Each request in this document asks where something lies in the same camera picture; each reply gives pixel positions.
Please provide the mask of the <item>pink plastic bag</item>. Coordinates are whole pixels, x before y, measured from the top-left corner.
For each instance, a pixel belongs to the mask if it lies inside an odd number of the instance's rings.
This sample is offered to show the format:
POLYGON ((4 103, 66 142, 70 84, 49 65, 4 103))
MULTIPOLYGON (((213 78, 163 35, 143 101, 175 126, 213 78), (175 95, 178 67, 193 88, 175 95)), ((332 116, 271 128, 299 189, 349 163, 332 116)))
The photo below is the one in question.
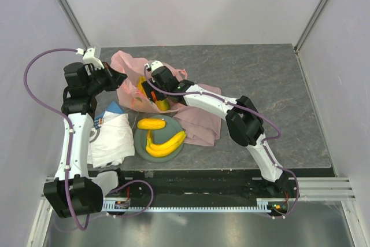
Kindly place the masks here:
POLYGON ((110 66, 118 72, 127 75, 126 80, 116 90, 119 104, 128 109, 143 113, 171 113, 181 110, 184 105, 175 104, 170 101, 171 109, 161 111, 157 105, 151 102, 137 88, 139 78, 144 76, 144 67, 151 61, 146 58, 134 58, 132 55, 121 50, 116 52, 111 58, 110 66))

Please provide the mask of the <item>single yellow banana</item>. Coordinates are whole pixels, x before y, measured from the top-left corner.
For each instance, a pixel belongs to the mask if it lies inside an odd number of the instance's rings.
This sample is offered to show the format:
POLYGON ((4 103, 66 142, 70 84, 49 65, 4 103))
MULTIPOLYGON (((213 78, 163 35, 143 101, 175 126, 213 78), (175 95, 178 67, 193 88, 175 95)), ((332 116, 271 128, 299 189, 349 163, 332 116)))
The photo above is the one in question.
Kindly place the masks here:
POLYGON ((146 94, 145 93, 145 90, 143 88, 143 83, 146 82, 146 78, 144 76, 140 76, 139 77, 139 80, 138 80, 138 83, 137 83, 137 88, 138 90, 142 93, 142 94, 146 94))

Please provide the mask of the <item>green-yellow mango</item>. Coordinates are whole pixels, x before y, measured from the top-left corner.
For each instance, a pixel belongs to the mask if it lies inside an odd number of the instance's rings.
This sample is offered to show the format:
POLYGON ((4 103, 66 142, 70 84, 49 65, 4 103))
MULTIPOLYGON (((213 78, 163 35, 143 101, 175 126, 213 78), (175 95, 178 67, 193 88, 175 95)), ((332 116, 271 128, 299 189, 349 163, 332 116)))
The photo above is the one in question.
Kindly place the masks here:
POLYGON ((160 111, 168 111, 171 109, 171 105, 169 104, 168 100, 167 99, 164 99, 164 100, 157 100, 155 102, 157 108, 160 110, 160 111))

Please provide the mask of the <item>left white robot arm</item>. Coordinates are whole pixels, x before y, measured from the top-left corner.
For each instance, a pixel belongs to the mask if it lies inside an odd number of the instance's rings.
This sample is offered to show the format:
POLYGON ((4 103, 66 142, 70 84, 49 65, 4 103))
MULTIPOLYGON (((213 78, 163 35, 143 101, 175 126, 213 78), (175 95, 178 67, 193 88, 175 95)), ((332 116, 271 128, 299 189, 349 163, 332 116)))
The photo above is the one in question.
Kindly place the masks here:
POLYGON ((65 117, 62 154, 54 180, 43 188, 44 196, 60 218, 100 212, 106 195, 120 197, 127 190, 118 170, 105 171, 94 178, 88 174, 88 144, 96 96, 103 91, 115 91, 127 77, 106 62, 102 65, 95 69, 93 64, 74 62, 64 67, 67 86, 61 107, 65 117))

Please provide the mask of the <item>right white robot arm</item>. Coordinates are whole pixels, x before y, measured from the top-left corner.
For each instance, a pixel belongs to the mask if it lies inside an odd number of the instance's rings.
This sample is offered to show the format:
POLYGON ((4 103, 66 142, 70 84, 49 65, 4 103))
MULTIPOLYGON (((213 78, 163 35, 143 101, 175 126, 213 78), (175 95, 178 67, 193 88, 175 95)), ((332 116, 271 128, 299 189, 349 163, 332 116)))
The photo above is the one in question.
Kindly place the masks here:
POLYGON ((269 138, 263 127, 264 122, 270 125, 273 123, 257 112, 248 97, 225 97, 189 80, 179 81, 159 61, 147 63, 144 75, 149 86, 160 96, 177 104, 202 109, 225 120, 231 139, 245 147, 257 163, 265 182, 266 193, 271 197, 278 197, 285 191, 288 177, 269 147, 269 138))

